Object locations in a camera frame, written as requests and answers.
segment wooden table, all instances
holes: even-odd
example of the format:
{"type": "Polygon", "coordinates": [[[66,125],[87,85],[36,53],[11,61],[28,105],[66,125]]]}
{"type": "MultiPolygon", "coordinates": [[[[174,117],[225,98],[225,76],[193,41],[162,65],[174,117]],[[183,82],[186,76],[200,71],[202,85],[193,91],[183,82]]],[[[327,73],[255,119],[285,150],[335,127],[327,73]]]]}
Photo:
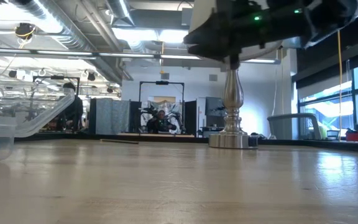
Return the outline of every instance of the wooden table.
{"type": "Polygon", "coordinates": [[[0,162],[0,223],[358,223],[358,154],[22,142],[0,162]]]}

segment person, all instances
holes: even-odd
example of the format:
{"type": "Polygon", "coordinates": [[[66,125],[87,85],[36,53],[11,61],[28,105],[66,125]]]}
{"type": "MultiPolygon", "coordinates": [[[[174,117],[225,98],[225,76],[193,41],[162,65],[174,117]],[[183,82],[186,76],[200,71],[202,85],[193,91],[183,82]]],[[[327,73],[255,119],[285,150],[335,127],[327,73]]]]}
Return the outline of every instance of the person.
{"type": "MultiPolygon", "coordinates": [[[[75,86],[71,82],[65,83],[63,85],[63,88],[71,88],[75,92],[75,86]]],[[[73,127],[75,125],[74,120],[77,119],[77,129],[80,128],[81,124],[81,117],[83,114],[83,104],[80,97],[75,95],[74,101],[72,104],[70,104],[63,112],[63,115],[65,116],[67,126],[73,127]]]]}
{"type": "Polygon", "coordinates": [[[167,119],[164,119],[165,111],[160,110],[157,113],[157,118],[152,118],[150,120],[149,132],[153,134],[158,134],[158,132],[169,132],[169,130],[176,130],[176,125],[170,123],[167,119]]]}

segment gray chair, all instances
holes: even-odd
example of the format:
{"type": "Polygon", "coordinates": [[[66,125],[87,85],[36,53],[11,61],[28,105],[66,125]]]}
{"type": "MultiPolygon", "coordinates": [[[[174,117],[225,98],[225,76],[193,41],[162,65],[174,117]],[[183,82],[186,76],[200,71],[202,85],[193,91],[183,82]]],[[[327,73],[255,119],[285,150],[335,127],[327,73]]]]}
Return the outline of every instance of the gray chair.
{"type": "Polygon", "coordinates": [[[317,118],[312,113],[282,114],[282,115],[275,115],[275,116],[268,117],[267,120],[268,120],[268,123],[270,126],[270,132],[272,133],[272,135],[274,135],[277,139],[292,139],[292,138],[288,138],[288,136],[286,136],[286,134],[288,134],[287,132],[290,132],[287,130],[288,130],[288,127],[292,126],[292,122],[291,122],[292,118],[298,118],[298,119],[309,118],[313,125],[313,139],[321,140],[321,133],[319,130],[317,118]]]}

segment white wall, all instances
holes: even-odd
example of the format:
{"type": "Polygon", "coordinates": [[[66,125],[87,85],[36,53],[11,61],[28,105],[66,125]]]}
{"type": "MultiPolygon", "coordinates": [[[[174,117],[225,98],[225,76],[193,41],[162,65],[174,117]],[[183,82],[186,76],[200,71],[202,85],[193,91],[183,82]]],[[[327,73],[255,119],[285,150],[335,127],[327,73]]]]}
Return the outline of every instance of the white wall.
{"type": "MultiPolygon", "coordinates": [[[[129,67],[127,70],[134,77],[134,81],[123,81],[122,100],[139,100],[140,81],[155,82],[160,80],[159,67],[129,67]]],[[[244,91],[244,105],[240,109],[240,116],[242,117],[241,126],[248,133],[257,132],[266,136],[270,134],[267,117],[272,114],[273,110],[276,71],[276,114],[278,114],[278,111],[282,111],[281,65],[243,63],[239,69],[239,78],[244,91]]],[[[289,65],[284,65],[283,71],[285,73],[283,77],[287,76],[283,82],[285,84],[284,90],[287,89],[284,91],[284,107],[288,107],[290,110],[291,82],[289,65]]],[[[185,83],[185,101],[198,100],[199,106],[205,107],[204,98],[206,96],[222,96],[226,73],[221,73],[218,68],[192,68],[188,70],[181,67],[167,67],[164,68],[164,72],[170,73],[170,82],[185,83]],[[217,74],[218,82],[210,82],[209,74],[217,74]]],[[[181,99],[181,86],[178,85],[176,89],[171,85],[157,86],[154,84],[143,84],[141,100],[146,101],[149,96],[174,96],[178,101],[181,99]]],[[[203,114],[198,121],[200,127],[202,126],[202,119],[203,114]]]]}

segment clear plastic container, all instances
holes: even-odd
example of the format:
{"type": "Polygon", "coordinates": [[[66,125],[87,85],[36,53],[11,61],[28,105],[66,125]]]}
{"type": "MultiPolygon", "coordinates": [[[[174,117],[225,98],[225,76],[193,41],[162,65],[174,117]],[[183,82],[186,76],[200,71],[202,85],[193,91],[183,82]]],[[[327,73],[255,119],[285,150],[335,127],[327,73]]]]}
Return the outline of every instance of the clear plastic container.
{"type": "Polygon", "coordinates": [[[74,97],[72,89],[0,82],[0,160],[11,155],[15,137],[35,134],[69,106],[74,97]]]}

